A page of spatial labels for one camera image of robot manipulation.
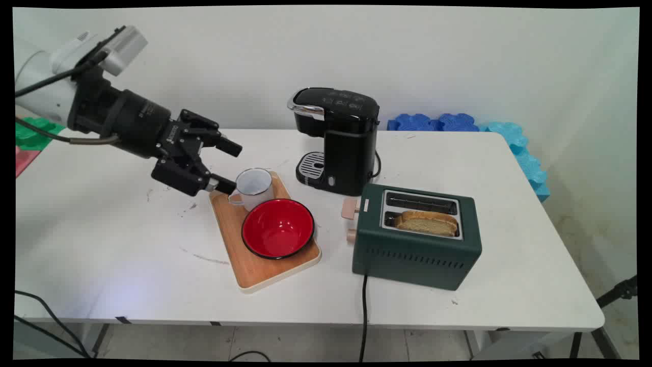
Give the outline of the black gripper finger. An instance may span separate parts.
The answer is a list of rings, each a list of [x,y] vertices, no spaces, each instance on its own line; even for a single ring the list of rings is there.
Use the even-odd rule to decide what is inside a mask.
[[[200,191],[231,194],[236,183],[210,172],[202,160],[191,156],[163,156],[154,165],[151,177],[166,186],[195,197]]]
[[[216,121],[189,110],[171,119],[171,157],[198,158],[203,148],[215,148],[239,156],[242,146],[228,139]]]

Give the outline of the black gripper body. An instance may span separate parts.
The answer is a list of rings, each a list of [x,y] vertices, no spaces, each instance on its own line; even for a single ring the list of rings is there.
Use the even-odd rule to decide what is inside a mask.
[[[118,90],[94,67],[77,75],[68,127],[96,133],[101,139],[117,136],[114,146],[150,158],[177,153],[167,134],[176,130],[171,111],[130,90]]]

